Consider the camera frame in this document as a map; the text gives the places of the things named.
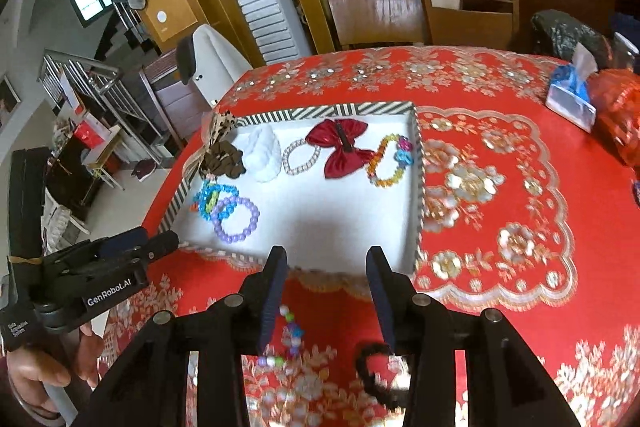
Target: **human hand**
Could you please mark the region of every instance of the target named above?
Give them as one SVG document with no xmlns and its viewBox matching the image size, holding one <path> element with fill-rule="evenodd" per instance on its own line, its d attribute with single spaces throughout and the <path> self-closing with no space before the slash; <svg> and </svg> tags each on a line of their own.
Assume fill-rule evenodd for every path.
<svg viewBox="0 0 640 427">
<path fill-rule="evenodd" d="M 72 369 L 78 377 L 96 387 L 99 381 L 97 360 L 104 350 L 104 342 L 93 332 L 90 323 L 82 325 L 80 331 L 80 344 Z M 40 349 L 31 347 L 7 353 L 6 365 L 15 390 L 26 403 L 57 412 L 42 383 L 68 386 L 71 375 L 66 367 Z"/>
</svg>

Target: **brown scrunchie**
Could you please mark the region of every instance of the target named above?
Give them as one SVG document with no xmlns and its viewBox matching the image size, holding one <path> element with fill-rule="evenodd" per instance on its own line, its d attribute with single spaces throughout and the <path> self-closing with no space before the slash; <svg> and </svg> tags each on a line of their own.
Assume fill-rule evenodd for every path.
<svg viewBox="0 0 640 427">
<path fill-rule="evenodd" d="M 200 165 L 200 175 L 207 174 L 222 176 L 223 174 L 235 180 L 244 174 L 246 169 L 242 165 L 242 151 L 236 149 L 228 141 L 214 143 L 204 155 Z"/>
</svg>

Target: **blue tissue packaging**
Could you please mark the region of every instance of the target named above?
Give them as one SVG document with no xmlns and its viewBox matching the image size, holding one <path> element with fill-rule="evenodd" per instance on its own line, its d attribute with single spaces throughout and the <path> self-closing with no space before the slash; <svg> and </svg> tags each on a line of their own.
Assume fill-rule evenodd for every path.
<svg viewBox="0 0 640 427">
<path fill-rule="evenodd" d="M 559 66 L 552 73 L 546 107 L 587 132 L 596 121 L 596 108 L 590 103 L 586 84 L 572 64 Z"/>
</svg>

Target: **wall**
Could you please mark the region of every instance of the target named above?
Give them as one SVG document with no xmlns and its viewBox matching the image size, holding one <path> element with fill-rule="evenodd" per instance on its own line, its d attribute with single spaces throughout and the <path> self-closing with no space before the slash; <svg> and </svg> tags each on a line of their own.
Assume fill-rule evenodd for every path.
<svg viewBox="0 0 640 427">
<path fill-rule="evenodd" d="M 0 74 L 6 72 L 21 99 L 0 131 L 0 273 L 4 273 L 6 194 L 10 152 L 49 145 L 52 103 L 37 83 L 44 49 L 93 58 L 109 13 L 83 28 L 70 0 L 9 0 L 0 15 Z"/>
</svg>

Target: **red tablecloth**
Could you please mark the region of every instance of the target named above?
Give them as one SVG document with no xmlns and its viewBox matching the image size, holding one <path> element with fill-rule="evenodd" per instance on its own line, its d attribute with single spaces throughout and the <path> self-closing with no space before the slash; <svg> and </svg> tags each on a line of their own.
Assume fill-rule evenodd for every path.
<svg viewBox="0 0 640 427">
<path fill-rule="evenodd" d="M 581 423 L 612 425 L 639 386 L 639 211 L 632 172 L 543 104 L 559 63 L 480 48 L 338 52 L 250 71 L 220 106 L 244 116 L 307 105 L 414 102 L 428 186 L 416 288 L 454 309 L 503 309 Z M 143 223 L 151 233 L 180 183 L 182 163 L 200 145 L 199 137 L 190 142 L 158 193 Z M 149 288 L 111 312 L 107 362 L 154 312 L 202 311 L 236 291 L 254 269 L 187 252 L 150 266 Z M 303 356 L 286 372 L 246 360 L 255 425 L 389 420 L 362 393 L 353 366 L 356 344 L 380 339 L 362 281 L 292 273 L 283 303 L 305 330 Z M 287 342 L 283 325 L 276 324 L 276 352 Z M 382 374 L 383 380 L 405 377 L 395 359 Z M 466 426 L 463 386 L 456 417 Z"/>
</svg>

